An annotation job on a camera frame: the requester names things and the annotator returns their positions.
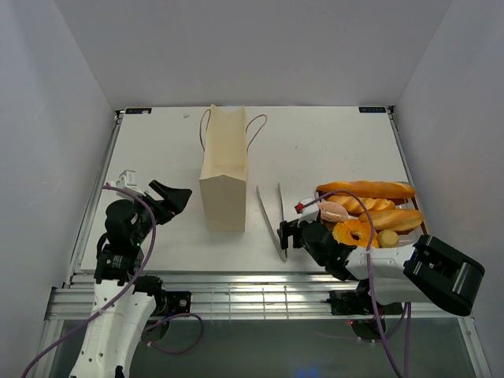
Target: bag handle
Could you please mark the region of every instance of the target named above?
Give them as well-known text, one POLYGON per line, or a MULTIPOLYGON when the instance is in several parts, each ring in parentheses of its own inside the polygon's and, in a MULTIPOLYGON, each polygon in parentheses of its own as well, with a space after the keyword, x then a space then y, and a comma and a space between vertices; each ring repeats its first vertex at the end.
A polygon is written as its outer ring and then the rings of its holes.
POLYGON ((202 135, 202 129, 203 129, 203 118, 205 118, 205 115, 208 113, 208 120, 206 120, 206 128, 205 128, 205 134, 208 131, 208 124, 210 123, 210 116, 212 115, 212 110, 208 108, 205 110, 205 112, 202 115, 202 119, 199 120, 199 142, 202 145, 203 152, 205 152, 205 143, 203 143, 203 135, 202 135))
POLYGON ((250 140, 249 144, 246 146, 246 154, 248 155, 249 154, 249 148, 250 148, 250 145, 252 144, 252 142, 254 141, 255 137, 258 136, 259 134, 259 131, 262 130, 262 128, 266 125, 266 123, 268 122, 268 116, 265 115, 265 114, 259 114, 258 116, 254 117, 250 122, 249 124, 246 126, 246 129, 245 129, 245 133, 247 133, 249 131, 249 127, 250 125, 252 124, 252 122, 254 122, 255 120, 257 120, 259 117, 264 117, 265 118, 265 123, 261 125, 261 127, 258 129, 258 131, 254 134, 254 136, 252 137, 252 139, 250 140))
MULTIPOLYGON (((211 109, 207 109, 205 110, 205 112, 203 113, 202 115, 202 118, 201 120, 199 120, 199 143, 202 145, 202 149, 203 149, 203 152, 205 152, 205 143, 203 142, 203 135, 202 135, 202 130, 203 130, 203 118, 205 118, 205 115, 208 113, 208 120, 206 120, 206 127, 205 127, 205 133, 208 131, 208 124, 210 123, 210 117, 212 116, 212 110, 211 109)), ((266 125, 266 123, 268 122, 268 116, 265 115, 265 114, 259 114, 258 116, 254 117, 249 123, 248 125, 246 126, 245 128, 245 133, 247 133, 249 131, 249 127, 250 125, 252 124, 252 122, 254 122, 255 120, 257 120, 259 117, 264 117, 265 118, 265 122, 264 124, 261 125, 261 127, 256 131, 256 133, 254 134, 254 136, 252 137, 252 139, 250 140, 249 144, 247 144, 246 146, 246 153, 248 154, 249 153, 249 148, 250 148, 250 145, 252 144, 252 142, 254 141, 255 137, 258 136, 259 132, 262 130, 262 128, 266 125)))

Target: white table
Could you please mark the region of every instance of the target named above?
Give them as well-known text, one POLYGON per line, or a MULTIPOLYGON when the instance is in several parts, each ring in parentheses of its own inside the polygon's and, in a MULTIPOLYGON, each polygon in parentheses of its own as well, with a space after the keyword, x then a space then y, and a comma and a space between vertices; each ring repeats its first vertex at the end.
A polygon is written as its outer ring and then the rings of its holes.
MULTIPOLYGON (((318 184, 336 180, 407 181, 386 113, 359 113, 353 106, 247 107, 248 119, 266 113, 269 122, 250 148, 246 231, 208 232, 198 183, 203 159, 198 126, 205 109, 153 108, 151 114, 124 115, 120 126, 106 181, 132 169, 143 190, 151 180, 158 180, 193 191, 184 212, 158 228, 147 271, 323 272, 304 250, 290 249, 285 263, 278 258, 255 187, 261 188, 271 222, 278 224, 278 182, 290 220, 295 217, 293 206, 313 195, 318 184)), ((111 191, 102 192, 80 266, 84 272, 95 269, 95 248, 105 232, 106 207, 117 199, 111 191)), ((147 237, 144 251, 149 243, 147 237)))

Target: black label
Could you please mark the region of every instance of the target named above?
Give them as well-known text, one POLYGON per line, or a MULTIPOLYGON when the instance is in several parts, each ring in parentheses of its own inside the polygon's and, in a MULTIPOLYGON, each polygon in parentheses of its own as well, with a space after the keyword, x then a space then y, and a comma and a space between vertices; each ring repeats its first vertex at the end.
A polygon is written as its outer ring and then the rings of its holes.
POLYGON ((152 108, 127 108, 126 114, 150 114, 152 108))
POLYGON ((359 113, 386 113, 382 106, 359 106, 359 113))

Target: metal tongs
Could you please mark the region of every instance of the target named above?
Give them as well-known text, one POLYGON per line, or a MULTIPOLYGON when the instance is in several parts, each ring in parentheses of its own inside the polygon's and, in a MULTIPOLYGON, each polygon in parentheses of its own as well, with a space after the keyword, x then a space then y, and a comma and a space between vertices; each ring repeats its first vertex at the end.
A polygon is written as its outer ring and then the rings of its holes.
MULTIPOLYGON (((259 187, 255 188, 255 192, 258 195, 259 206, 261 207, 262 216, 265 218, 266 226, 268 227, 268 231, 269 231, 269 234, 271 235, 271 238, 273 240, 273 244, 275 244, 275 248, 276 248, 276 252, 278 253, 278 257, 283 262, 286 262, 287 261, 287 250, 282 250, 282 247, 280 246, 280 240, 278 238, 278 235, 276 234, 275 229, 273 228, 273 225, 271 224, 271 221, 269 220, 268 213, 266 213, 265 204, 262 202, 261 192, 259 191, 259 187)), ((278 196, 280 197, 280 212, 282 215, 282 221, 285 221, 284 201, 282 199, 282 189, 280 187, 280 183, 278 183, 278 196)))

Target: red object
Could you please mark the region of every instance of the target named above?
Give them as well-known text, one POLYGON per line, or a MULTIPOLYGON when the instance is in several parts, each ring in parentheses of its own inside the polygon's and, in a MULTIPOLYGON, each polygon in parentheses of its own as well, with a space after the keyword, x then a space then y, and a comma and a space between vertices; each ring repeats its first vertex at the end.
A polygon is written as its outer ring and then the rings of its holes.
POLYGON ((300 202, 298 205, 294 206, 296 213, 301 213, 305 206, 300 202))

